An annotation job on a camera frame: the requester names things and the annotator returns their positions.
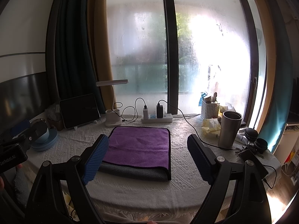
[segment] wooden floor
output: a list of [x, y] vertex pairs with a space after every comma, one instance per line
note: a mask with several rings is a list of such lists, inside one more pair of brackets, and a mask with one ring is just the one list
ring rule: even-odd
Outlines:
[[[286, 173], [289, 175], [293, 170], [294, 165], [293, 163], [291, 163]], [[277, 181], [275, 187], [273, 189], [270, 189], [267, 193], [271, 210], [272, 223], [282, 215], [284, 209], [294, 197], [298, 189], [299, 186], [293, 185], [290, 176], [286, 176], [284, 173], [281, 173], [281, 178]], [[228, 209], [221, 211], [217, 217], [216, 222], [224, 219], [227, 211]]]

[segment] textured tablecloth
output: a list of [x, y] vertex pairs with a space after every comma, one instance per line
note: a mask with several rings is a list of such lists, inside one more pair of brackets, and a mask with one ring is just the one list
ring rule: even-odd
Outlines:
[[[202, 118], [190, 117], [188, 121], [197, 129], [199, 136], [207, 143], [217, 145], [217, 138], [204, 137], [200, 128]], [[80, 155], [83, 150], [92, 145], [100, 134], [110, 134], [113, 128], [105, 127], [105, 118], [98, 124], [90, 123], [78, 127], [77, 131], [63, 130], [59, 132], [57, 143], [52, 148], [36, 152], [30, 149], [27, 152], [28, 166], [35, 174], [42, 162], [50, 160], [52, 163], [65, 162], [73, 155]], [[169, 215], [178, 218], [184, 213], [193, 216], [201, 206], [210, 188], [203, 181], [193, 159], [187, 149], [187, 138], [195, 133], [194, 129], [182, 119], [173, 119], [172, 123], [141, 124], [140, 119], [134, 123], [123, 122], [122, 126], [150, 126], [168, 128], [171, 133], [171, 174], [169, 182], [154, 182], [129, 179], [98, 172], [94, 181], [87, 185], [90, 196], [101, 211], [108, 213], [123, 213], [132, 215], [134, 220], [148, 217], [153, 214]], [[241, 144], [234, 142], [235, 147]], [[230, 162], [241, 163], [234, 151], [224, 151], [210, 147], [216, 156], [223, 156]], [[267, 150], [264, 159], [259, 160], [266, 165], [277, 169], [277, 180], [281, 176], [279, 161]], [[268, 168], [267, 181], [273, 185], [275, 173]], [[235, 181], [231, 181], [226, 194], [223, 209], [227, 208], [234, 191]]]

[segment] fogged glass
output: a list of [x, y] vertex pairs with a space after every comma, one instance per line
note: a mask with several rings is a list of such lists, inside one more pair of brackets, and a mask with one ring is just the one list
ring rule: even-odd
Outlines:
[[[116, 99], [124, 107], [144, 98], [149, 113], [167, 100], [167, 53], [163, 0], [107, 0], [110, 58]], [[142, 114], [142, 100], [137, 110]], [[134, 114], [127, 109], [125, 114]]]
[[200, 113], [201, 92], [244, 115], [250, 81], [247, 25], [239, 0], [174, 0], [179, 48], [179, 101]]
[[255, 122], [259, 121], [260, 115], [259, 110], [261, 108], [261, 102], [263, 102], [263, 90], [265, 86], [266, 79], [266, 45], [262, 29], [262, 23], [259, 15], [259, 11], [255, 0], [248, 0], [250, 9], [252, 12], [253, 20], [255, 22], [255, 30], [257, 31], [258, 46], [259, 46], [259, 77], [258, 77], [258, 87], [257, 95], [255, 98], [255, 106], [253, 108], [252, 117], [250, 120], [249, 127], [253, 128], [256, 126]]

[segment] metal cup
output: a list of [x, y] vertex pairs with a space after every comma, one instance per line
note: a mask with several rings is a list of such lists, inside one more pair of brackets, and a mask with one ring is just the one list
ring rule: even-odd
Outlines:
[[218, 146], [231, 149], [242, 122], [242, 115], [234, 111], [223, 112]]

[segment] human hand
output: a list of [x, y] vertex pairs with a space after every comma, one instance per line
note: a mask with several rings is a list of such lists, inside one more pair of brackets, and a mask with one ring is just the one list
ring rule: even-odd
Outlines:
[[[19, 164], [16, 166], [16, 168], [22, 168], [23, 165], [22, 164]], [[0, 177], [0, 191], [4, 190], [4, 182], [3, 182], [3, 179]]]

